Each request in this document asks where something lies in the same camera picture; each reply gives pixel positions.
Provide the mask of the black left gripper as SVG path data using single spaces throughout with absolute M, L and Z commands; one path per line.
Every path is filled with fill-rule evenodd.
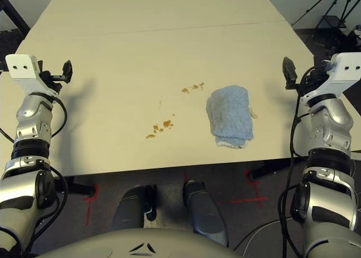
M 70 60 L 66 61 L 63 65 L 62 75 L 52 75 L 50 71 L 43 70 L 43 61 L 38 61 L 40 69 L 39 77 L 45 85 L 53 91 L 59 93 L 62 85 L 59 82 L 69 83 L 73 75 L 72 63 Z

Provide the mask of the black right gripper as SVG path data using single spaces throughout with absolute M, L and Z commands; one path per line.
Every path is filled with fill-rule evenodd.
M 316 90 L 327 79 L 326 63 L 320 63 L 308 69 L 297 83 L 296 67 L 293 61 L 288 58 L 283 58 L 283 74 L 286 80 L 287 90 L 296 90 L 300 96 L 305 96 L 307 93 Z

